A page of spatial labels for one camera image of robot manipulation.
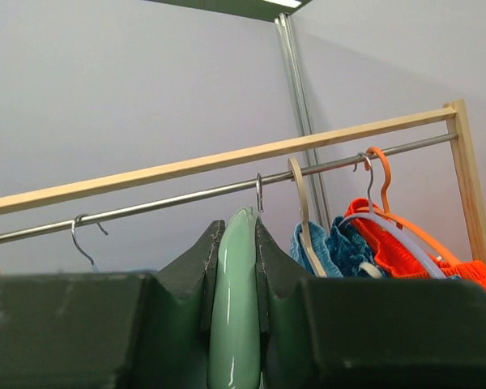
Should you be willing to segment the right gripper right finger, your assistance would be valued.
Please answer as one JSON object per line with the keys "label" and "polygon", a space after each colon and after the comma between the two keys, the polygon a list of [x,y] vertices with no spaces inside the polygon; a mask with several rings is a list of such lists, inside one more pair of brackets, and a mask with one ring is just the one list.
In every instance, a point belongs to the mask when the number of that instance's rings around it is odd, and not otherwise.
{"label": "right gripper right finger", "polygon": [[486,292],[462,280],[317,278],[255,231],[268,388],[486,388]]}

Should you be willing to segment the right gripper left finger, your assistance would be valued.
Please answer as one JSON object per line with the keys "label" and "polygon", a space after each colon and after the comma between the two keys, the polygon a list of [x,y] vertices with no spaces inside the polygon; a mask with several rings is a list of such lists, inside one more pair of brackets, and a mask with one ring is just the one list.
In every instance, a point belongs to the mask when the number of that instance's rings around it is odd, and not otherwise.
{"label": "right gripper left finger", "polygon": [[0,276],[0,388],[204,388],[224,230],[160,271]]}

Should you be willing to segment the light blue hanger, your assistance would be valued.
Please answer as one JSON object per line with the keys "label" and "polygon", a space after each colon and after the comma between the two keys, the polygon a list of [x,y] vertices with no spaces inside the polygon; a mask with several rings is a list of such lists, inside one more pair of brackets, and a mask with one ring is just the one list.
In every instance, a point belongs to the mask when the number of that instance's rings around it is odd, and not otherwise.
{"label": "light blue hanger", "polygon": [[91,225],[85,225],[87,217],[89,217],[88,213],[79,213],[71,222],[70,238],[74,248],[80,256],[87,260],[93,273],[117,271],[116,268],[104,261],[104,256],[97,250],[96,245],[92,244],[92,239],[87,235],[95,228],[96,234],[92,235],[93,237],[99,235],[106,238],[109,236],[109,231],[100,222],[94,222],[94,228]]}

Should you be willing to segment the mint green hanger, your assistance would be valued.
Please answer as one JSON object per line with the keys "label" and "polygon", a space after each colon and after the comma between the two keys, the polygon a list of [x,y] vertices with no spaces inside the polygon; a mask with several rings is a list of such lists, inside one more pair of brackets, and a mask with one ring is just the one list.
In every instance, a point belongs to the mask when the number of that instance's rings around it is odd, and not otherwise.
{"label": "mint green hanger", "polygon": [[261,336],[255,229],[263,211],[262,176],[257,208],[238,210],[223,233],[217,259],[207,366],[209,388],[258,388]]}

